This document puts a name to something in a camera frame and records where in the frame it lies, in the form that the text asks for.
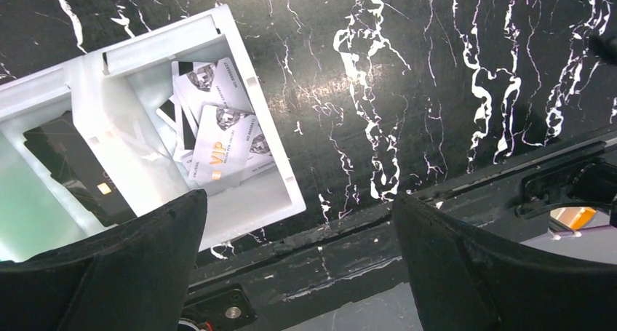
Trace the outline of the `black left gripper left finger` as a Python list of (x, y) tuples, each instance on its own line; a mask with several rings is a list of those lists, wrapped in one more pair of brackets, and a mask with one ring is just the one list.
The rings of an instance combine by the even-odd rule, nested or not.
[(3, 330), (175, 330), (207, 219), (193, 190), (23, 262), (1, 264)]

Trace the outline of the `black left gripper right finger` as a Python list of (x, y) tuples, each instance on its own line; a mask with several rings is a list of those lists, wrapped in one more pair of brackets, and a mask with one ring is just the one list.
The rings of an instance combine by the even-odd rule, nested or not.
[(392, 220), (425, 330), (614, 330), (616, 266), (538, 250), (411, 195)]

